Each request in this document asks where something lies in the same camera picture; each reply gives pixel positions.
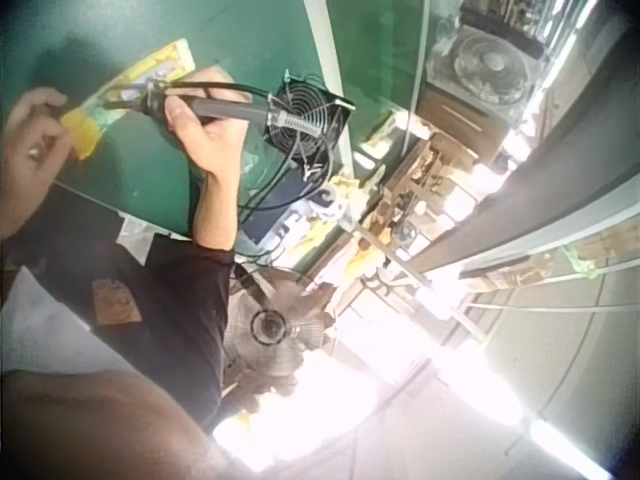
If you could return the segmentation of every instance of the green workbench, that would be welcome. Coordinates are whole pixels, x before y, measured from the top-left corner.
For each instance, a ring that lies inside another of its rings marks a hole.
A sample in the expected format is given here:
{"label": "green workbench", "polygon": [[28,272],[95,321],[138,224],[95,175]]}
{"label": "green workbench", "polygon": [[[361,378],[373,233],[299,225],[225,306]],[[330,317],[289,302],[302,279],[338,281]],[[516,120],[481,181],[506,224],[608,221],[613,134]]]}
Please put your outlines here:
{"label": "green workbench", "polygon": [[[275,90],[285,69],[321,75],[301,0],[23,0],[3,20],[3,115],[21,93],[41,85],[77,106],[179,38],[189,41],[196,69],[220,64],[241,83]],[[245,171],[253,166],[243,177],[246,197],[270,177],[280,155],[251,127],[243,160]],[[188,231],[188,162],[142,115],[116,122],[92,157],[67,166],[61,182],[147,222]]]}

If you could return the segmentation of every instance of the person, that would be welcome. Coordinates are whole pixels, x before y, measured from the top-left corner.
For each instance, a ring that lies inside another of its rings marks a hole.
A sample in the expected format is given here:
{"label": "person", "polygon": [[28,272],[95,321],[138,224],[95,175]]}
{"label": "person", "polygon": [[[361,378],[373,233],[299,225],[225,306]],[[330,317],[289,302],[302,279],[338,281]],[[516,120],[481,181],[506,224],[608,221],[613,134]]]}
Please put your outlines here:
{"label": "person", "polygon": [[[213,67],[193,80],[231,78]],[[202,426],[220,401],[248,125],[202,126],[167,97],[170,129],[204,181],[193,242],[155,238],[143,266],[104,227],[121,225],[117,214],[52,187],[72,151],[50,113],[65,102],[27,92],[2,132],[3,456],[34,478],[210,478]]]}

